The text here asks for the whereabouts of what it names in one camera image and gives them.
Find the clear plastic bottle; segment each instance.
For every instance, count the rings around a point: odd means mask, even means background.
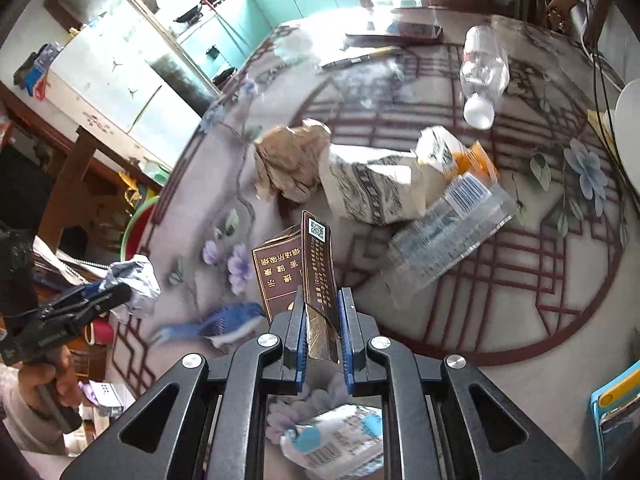
[[[478,130],[488,130],[494,124],[495,106],[509,84],[507,53],[491,28],[480,25],[467,31],[460,82],[466,97],[465,121]]]

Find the crumpled brown paper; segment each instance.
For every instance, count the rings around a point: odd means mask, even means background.
[[[303,126],[279,126],[254,141],[258,198],[267,200],[278,190],[293,202],[306,202],[320,183],[318,160],[329,145],[331,131],[313,119]]]

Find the sleeve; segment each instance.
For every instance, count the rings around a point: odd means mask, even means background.
[[[7,368],[1,365],[0,377]],[[4,426],[21,450],[45,454],[66,454],[62,431],[53,420],[44,420],[22,400],[15,380],[0,381],[0,399],[6,418]]]

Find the white bottle cap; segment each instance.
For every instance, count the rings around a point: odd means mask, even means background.
[[[488,130],[494,124],[494,105],[489,99],[473,94],[465,104],[465,121],[477,130]]]

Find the white and blue package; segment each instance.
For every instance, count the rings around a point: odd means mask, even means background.
[[[383,466],[382,410],[344,404],[287,430],[280,447],[322,480],[362,478]]]

